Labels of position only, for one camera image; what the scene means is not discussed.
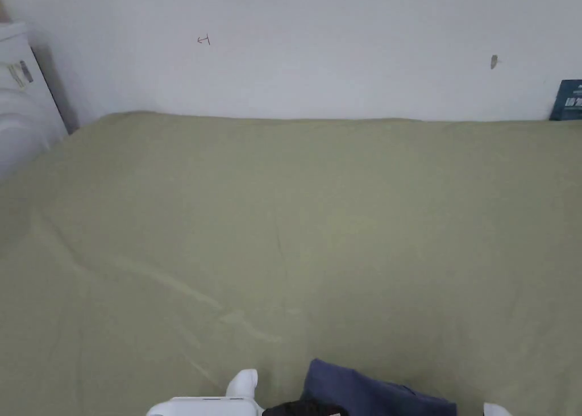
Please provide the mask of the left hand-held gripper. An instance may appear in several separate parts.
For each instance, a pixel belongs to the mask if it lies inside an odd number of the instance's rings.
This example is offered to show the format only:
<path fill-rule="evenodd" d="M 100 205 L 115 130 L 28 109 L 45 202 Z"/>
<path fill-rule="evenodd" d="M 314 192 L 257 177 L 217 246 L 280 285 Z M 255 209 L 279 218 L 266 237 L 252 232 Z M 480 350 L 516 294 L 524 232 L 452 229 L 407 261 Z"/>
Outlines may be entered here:
<path fill-rule="evenodd" d="M 157 403 L 147 415 L 263 415 L 329 416 L 342 415 L 342 407 L 315 400 L 297 400 L 263 409 L 255 400 L 258 386 L 256 369 L 240 371 L 221 397 L 174 397 Z"/>

